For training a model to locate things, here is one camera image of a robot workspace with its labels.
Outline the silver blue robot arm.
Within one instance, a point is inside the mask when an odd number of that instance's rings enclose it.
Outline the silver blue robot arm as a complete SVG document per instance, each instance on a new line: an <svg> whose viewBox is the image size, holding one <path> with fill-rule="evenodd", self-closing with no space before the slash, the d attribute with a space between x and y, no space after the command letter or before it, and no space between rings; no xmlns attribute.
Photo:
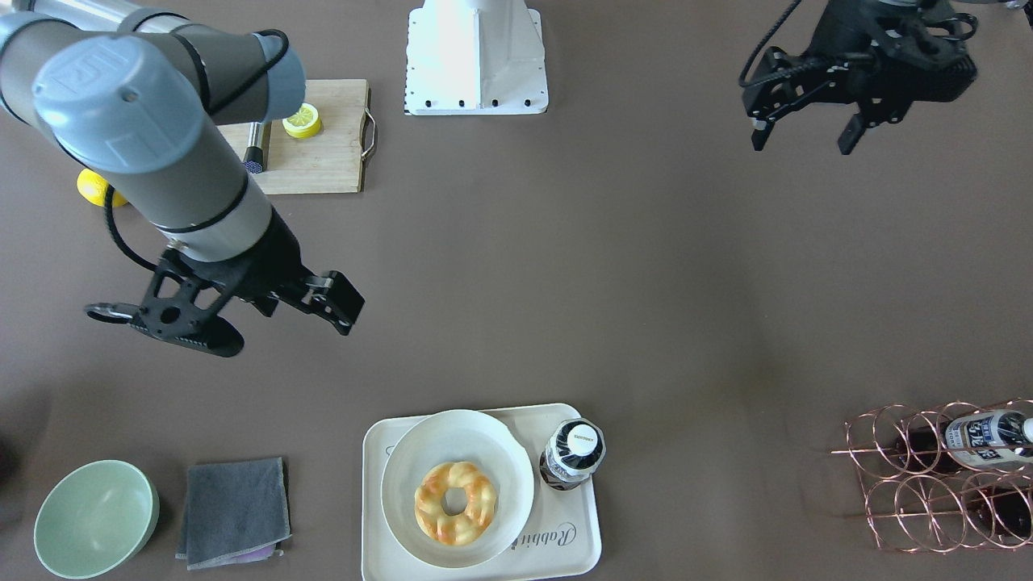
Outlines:
<svg viewBox="0 0 1033 581"><path fill-rule="evenodd" d="M236 36L126 2L15 1L2 17L2 109L111 188L166 236L140 304L97 303L92 319L229 357L233 298L280 304L340 334L364 298L313 274L222 125L295 114L306 73L282 31Z"/></svg>

